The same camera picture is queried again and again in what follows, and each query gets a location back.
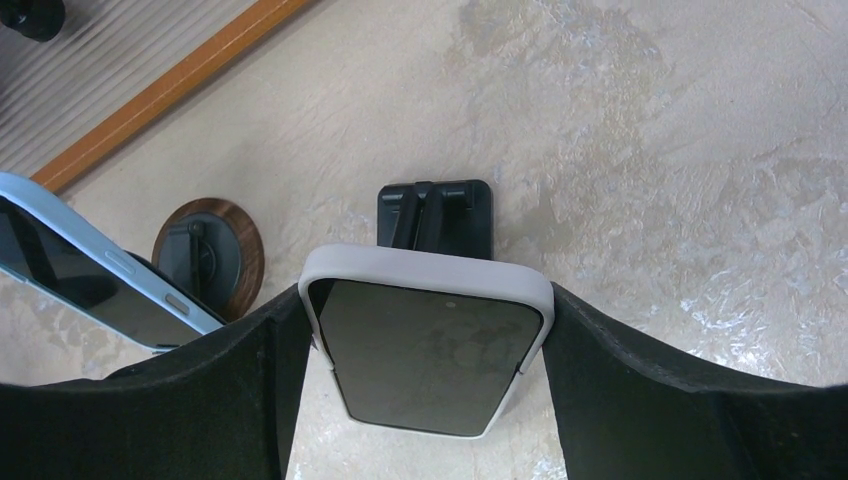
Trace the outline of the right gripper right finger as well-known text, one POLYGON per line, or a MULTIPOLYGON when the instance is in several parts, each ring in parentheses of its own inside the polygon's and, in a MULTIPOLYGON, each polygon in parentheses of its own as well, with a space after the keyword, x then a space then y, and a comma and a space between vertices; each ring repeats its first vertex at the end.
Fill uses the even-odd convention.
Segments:
POLYGON ((743 373, 560 286, 543 346, 571 479, 843 479, 847 389, 743 373))

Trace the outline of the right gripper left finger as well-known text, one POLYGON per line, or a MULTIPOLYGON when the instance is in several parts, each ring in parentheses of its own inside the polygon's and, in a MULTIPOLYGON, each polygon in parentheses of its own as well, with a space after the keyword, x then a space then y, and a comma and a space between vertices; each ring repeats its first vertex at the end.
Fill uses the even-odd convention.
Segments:
POLYGON ((102 380, 1 388, 5 479, 282 479, 312 332, 296 287, 102 380))

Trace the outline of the phone with white case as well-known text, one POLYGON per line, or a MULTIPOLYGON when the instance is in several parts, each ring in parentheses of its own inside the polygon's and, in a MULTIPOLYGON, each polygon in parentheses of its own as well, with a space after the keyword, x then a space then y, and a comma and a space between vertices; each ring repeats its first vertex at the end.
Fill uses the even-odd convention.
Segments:
POLYGON ((491 430, 555 317, 531 268, 360 244, 313 250, 298 291, 351 420, 464 439, 491 430))

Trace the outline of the phone with blue case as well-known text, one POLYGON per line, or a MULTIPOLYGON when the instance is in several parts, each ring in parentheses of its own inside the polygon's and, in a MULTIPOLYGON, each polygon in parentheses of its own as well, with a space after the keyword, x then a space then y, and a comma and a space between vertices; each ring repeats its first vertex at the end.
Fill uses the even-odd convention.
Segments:
POLYGON ((1 175, 1 269, 155 352, 225 324, 49 190, 9 172, 1 175))

